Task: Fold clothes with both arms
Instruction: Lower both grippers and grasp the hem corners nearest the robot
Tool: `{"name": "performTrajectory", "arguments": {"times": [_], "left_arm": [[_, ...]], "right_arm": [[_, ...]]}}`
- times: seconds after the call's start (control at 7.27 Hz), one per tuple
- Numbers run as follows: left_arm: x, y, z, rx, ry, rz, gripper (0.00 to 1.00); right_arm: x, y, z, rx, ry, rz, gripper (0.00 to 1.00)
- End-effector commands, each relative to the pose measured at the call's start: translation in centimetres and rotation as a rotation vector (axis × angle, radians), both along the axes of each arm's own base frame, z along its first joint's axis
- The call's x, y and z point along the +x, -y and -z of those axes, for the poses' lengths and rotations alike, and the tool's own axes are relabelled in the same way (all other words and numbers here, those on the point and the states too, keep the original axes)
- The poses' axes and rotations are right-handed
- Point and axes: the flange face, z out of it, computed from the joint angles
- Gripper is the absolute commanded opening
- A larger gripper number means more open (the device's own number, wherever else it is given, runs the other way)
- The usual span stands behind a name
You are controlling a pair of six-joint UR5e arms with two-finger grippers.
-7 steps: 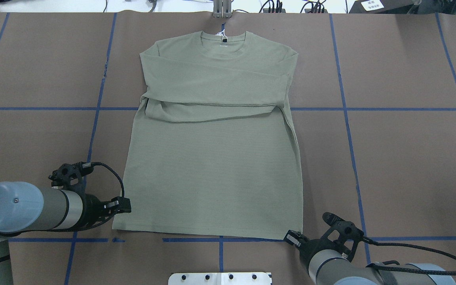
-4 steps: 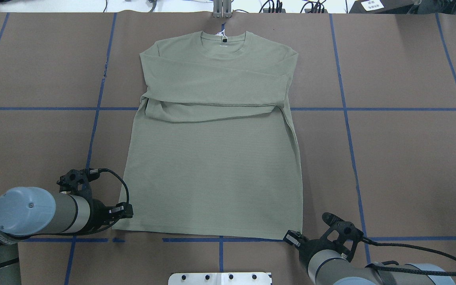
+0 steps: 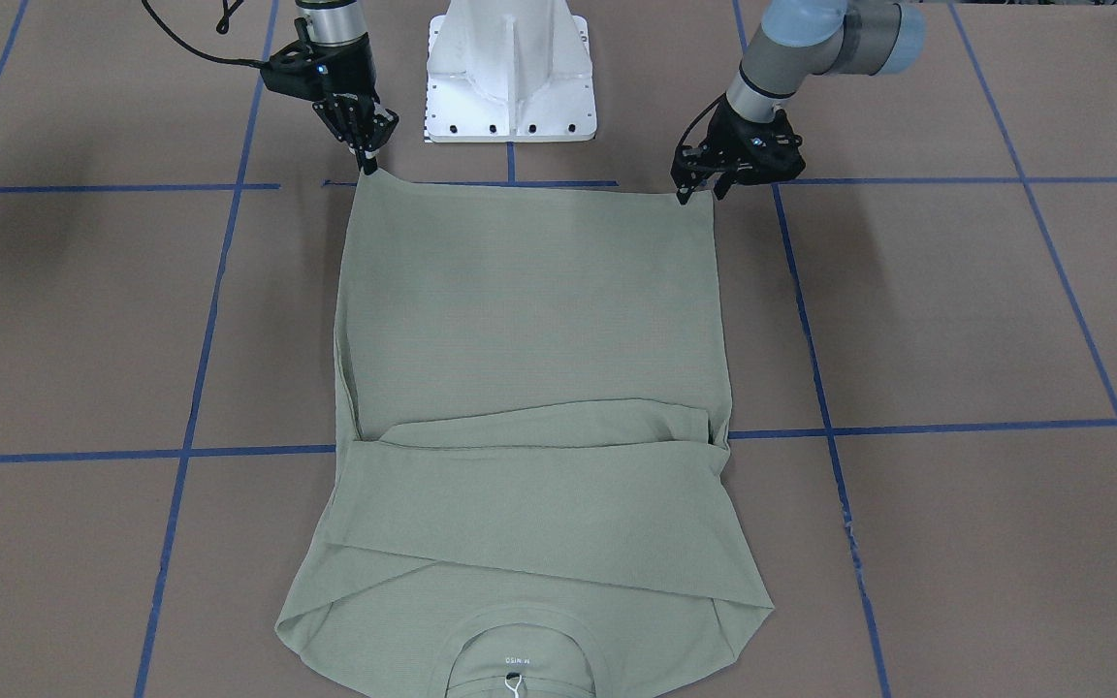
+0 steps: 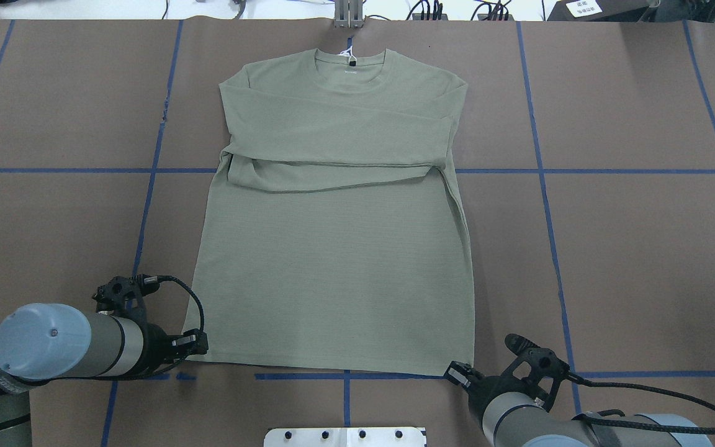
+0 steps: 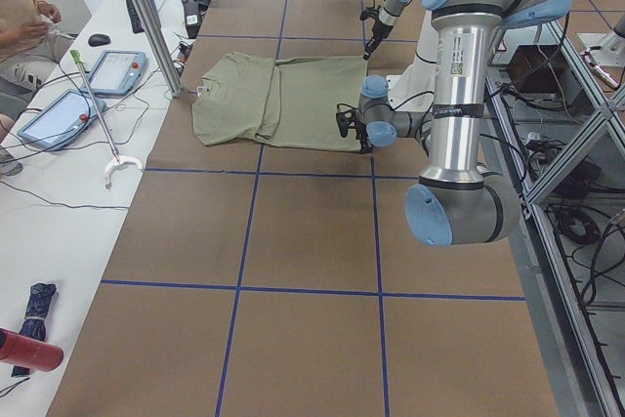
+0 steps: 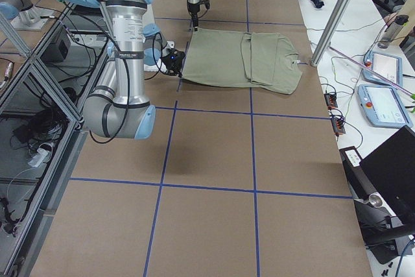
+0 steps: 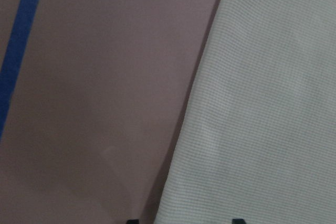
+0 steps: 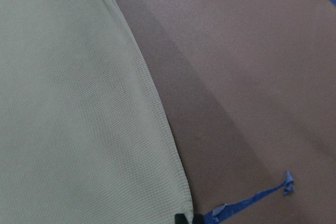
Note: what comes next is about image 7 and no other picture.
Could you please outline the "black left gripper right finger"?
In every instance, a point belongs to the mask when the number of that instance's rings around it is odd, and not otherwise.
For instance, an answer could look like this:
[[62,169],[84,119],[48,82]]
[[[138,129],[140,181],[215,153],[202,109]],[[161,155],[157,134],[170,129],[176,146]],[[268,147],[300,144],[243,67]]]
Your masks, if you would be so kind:
[[242,218],[234,218],[232,219],[232,224],[245,224],[245,220]]

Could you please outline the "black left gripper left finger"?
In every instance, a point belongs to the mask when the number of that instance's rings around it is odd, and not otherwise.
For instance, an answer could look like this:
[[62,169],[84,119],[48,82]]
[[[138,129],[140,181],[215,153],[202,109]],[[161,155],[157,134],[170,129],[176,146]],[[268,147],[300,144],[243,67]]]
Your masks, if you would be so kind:
[[139,224],[139,219],[129,219],[126,224]]

